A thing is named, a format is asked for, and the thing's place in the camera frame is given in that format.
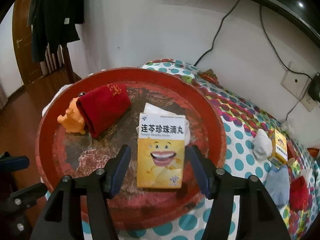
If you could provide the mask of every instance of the wooden door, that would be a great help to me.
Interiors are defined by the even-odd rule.
[[[30,1],[16,0],[12,15],[14,53],[25,85],[42,77],[40,63],[34,63],[31,59],[31,26],[27,26]]]

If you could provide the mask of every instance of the white and yellow box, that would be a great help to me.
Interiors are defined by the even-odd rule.
[[[185,118],[184,115],[140,113],[138,187],[181,188]]]
[[[279,168],[288,162],[287,140],[277,129],[274,129],[269,138],[272,141],[272,155],[268,160]]]

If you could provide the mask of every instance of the dark jacket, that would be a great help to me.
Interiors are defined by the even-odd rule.
[[[83,22],[84,0],[31,0],[32,61],[44,61],[47,44],[56,53],[59,44],[78,41],[75,24]]]

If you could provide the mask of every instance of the metal screw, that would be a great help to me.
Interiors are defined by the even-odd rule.
[[[21,223],[17,224],[17,228],[19,231],[23,231],[24,230],[24,226]]]
[[[216,172],[219,174],[219,175],[223,175],[224,174],[224,169],[222,169],[222,168],[217,168],[216,169]]]
[[[14,200],[14,202],[15,202],[16,205],[20,205],[20,204],[21,204],[21,199],[16,198],[16,199]]]
[[[72,177],[70,176],[70,175],[64,175],[63,177],[62,177],[62,181],[63,182],[67,182],[68,180],[70,180]]]
[[[96,174],[101,175],[104,173],[104,169],[103,168],[99,168],[96,170]]]
[[[255,175],[251,175],[250,176],[250,180],[253,181],[253,182],[257,182],[258,181],[258,177],[255,176]]]

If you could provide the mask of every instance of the orange toy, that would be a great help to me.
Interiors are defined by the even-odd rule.
[[[81,116],[78,108],[76,107],[77,98],[71,100],[69,108],[66,110],[64,116],[59,115],[57,121],[63,125],[67,133],[81,133],[85,134],[85,122]]]

